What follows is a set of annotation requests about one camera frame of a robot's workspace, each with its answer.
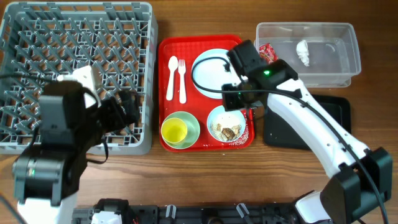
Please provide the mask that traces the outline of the light green bowl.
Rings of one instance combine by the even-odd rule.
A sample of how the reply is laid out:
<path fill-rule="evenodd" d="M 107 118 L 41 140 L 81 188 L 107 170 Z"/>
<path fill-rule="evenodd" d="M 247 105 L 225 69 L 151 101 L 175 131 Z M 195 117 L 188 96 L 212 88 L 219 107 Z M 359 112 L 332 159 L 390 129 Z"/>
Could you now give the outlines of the light green bowl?
<path fill-rule="evenodd" d="M 182 119 L 187 125 L 188 134 L 182 143 L 176 144 L 176 145 L 171 145 L 163 140 L 163 138 L 161 136 L 161 131 L 160 131 L 161 140 L 163 140 L 165 145 L 168 148 L 171 148 L 172 150 L 183 150 L 183 149 L 188 149 L 189 147 L 193 146 L 200 136 L 200 124 L 199 124 L 198 120 L 196 119 L 196 117 L 194 117 L 194 115 L 192 115 L 191 113 L 186 112 L 186 111 L 177 111 L 177 112 L 174 112 L 174 113 L 168 115 L 165 118 L 165 120 L 167 120 L 169 118 Z"/>

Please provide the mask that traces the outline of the red snack wrapper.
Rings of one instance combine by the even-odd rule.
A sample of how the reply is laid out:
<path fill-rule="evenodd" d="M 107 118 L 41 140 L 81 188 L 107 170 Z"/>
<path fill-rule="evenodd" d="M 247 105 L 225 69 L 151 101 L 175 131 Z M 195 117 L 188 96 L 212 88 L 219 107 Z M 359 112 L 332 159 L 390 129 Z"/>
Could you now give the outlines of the red snack wrapper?
<path fill-rule="evenodd" d="M 274 48 L 271 46 L 270 43 L 261 45 L 259 47 L 259 55 L 261 58 L 263 58 L 268 64 L 271 64 L 278 60 L 278 56 L 274 50 Z"/>

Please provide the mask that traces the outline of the food scraps and rice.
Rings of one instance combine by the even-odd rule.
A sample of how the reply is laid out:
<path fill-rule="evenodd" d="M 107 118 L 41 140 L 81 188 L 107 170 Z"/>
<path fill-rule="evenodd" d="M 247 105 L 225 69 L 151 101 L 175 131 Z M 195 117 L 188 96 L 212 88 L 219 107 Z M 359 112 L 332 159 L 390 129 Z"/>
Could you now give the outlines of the food scraps and rice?
<path fill-rule="evenodd" d="M 211 133 L 212 135 L 219 141 L 228 142 L 234 141 L 238 137 L 240 137 L 241 125 L 234 126 L 222 126 L 220 123 L 213 123 L 211 125 Z"/>

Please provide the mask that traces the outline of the yellow plastic cup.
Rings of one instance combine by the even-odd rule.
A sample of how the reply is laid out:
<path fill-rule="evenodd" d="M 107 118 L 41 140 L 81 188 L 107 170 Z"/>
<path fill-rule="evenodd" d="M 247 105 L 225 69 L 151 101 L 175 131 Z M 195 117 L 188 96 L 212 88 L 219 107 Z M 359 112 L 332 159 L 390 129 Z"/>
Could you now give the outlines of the yellow plastic cup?
<path fill-rule="evenodd" d="M 186 123 L 180 118 L 169 118 L 161 126 L 163 140 L 171 145 L 182 143 L 188 134 Z"/>

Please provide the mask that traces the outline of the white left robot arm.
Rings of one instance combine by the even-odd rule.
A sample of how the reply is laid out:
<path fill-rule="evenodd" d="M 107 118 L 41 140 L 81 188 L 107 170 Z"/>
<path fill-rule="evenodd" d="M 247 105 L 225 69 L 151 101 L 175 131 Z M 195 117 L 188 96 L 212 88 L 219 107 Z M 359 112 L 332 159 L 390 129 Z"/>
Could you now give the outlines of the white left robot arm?
<path fill-rule="evenodd" d="M 39 98 L 41 123 L 15 160 L 14 196 L 26 223 L 70 223 L 80 177 L 93 146 L 107 145 L 103 136 L 139 121 L 139 97 L 119 91 L 118 97 L 85 105 L 95 94 L 76 81 L 49 83 Z"/>

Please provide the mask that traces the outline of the white plastic fork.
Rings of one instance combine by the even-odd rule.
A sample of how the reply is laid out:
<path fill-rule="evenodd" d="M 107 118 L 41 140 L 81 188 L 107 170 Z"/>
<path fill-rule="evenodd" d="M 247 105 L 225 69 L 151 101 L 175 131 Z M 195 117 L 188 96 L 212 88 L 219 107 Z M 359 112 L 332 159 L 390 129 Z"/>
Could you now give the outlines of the white plastic fork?
<path fill-rule="evenodd" d="M 178 73 L 180 75 L 180 88 L 179 88 L 179 102 L 181 104 L 185 104 L 187 102 L 187 94 L 185 88 L 185 73 L 186 73 L 186 65 L 184 59 L 180 59 L 178 61 Z"/>

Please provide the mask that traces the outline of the light blue plate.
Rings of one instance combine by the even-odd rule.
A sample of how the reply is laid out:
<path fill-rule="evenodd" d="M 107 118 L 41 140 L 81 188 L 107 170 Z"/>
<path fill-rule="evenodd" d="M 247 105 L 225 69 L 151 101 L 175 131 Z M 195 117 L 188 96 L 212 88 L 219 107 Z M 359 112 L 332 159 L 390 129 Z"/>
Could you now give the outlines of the light blue plate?
<path fill-rule="evenodd" d="M 210 49 L 201 53 L 194 61 L 193 71 L 194 80 L 202 87 L 221 90 L 224 84 L 239 85 L 241 80 L 237 76 L 234 68 L 230 66 L 230 71 L 225 70 L 226 62 L 221 59 L 210 59 L 211 57 L 223 57 L 229 62 L 226 49 Z"/>

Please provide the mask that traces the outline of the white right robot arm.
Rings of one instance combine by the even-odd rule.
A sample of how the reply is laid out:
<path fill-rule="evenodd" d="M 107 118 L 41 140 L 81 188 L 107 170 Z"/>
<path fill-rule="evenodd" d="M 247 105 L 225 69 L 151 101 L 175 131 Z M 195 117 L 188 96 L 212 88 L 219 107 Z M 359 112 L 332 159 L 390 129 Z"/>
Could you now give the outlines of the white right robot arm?
<path fill-rule="evenodd" d="M 379 207 L 392 192 L 392 156 L 382 147 L 370 150 L 342 128 L 319 104 L 284 60 L 267 63 L 250 40 L 227 52 L 238 77 L 247 77 L 233 96 L 243 105 L 260 101 L 281 117 L 313 151 L 330 178 L 319 193 L 299 199 L 295 208 L 306 223 L 326 213 L 335 223 L 353 223 Z"/>

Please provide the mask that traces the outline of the white napkin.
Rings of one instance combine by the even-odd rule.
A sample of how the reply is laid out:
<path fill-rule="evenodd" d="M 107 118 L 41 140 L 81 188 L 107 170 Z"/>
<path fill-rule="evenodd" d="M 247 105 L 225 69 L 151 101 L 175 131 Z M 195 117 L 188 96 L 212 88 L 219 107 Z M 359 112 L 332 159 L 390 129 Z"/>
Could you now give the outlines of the white napkin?
<path fill-rule="evenodd" d="M 310 60 L 309 60 L 309 50 L 308 50 L 308 44 L 306 40 L 300 41 L 297 46 L 296 46 L 296 53 L 301 60 L 301 62 L 308 67 L 310 65 Z"/>

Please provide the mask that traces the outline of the light blue bowl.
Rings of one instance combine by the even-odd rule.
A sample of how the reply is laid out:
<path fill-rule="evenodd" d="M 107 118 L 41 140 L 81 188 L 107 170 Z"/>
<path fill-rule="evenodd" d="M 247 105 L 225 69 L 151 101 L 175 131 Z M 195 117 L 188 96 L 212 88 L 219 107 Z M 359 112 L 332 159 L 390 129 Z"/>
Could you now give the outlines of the light blue bowl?
<path fill-rule="evenodd" d="M 207 121 L 206 121 L 206 125 L 208 128 L 209 134 L 215 140 L 217 140 L 211 133 L 211 125 L 213 123 L 220 123 L 222 126 L 227 126 L 227 127 L 240 124 L 241 125 L 240 137 L 243 136 L 245 129 L 246 129 L 245 115 L 239 110 L 225 111 L 223 106 L 217 106 L 216 108 L 212 109 L 212 111 L 209 113 L 209 115 L 207 117 Z M 222 143 L 232 143 L 232 142 L 237 142 L 240 137 L 238 137 L 234 141 L 228 141 L 228 142 L 223 142 L 223 141 L 219 141 L 219 140 L 217 140 L 217 141 L 222 142 Z"/>

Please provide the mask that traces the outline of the white plastic spoon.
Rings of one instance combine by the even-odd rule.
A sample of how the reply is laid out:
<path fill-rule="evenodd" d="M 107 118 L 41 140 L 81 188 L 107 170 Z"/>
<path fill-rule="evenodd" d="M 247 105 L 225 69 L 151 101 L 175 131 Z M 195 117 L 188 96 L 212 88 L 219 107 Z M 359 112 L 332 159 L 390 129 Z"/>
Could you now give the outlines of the white plastic spoon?
<path fill-rule="evenodd" d="M 176 56 L 171 56 L 168 63 L 168 68 L 170 70 L 169 82 L 167 85 L 166 100 L 171 101 L 174 97 L 174 75 L 176 69 L 178 69 L 178 59 Z"/>

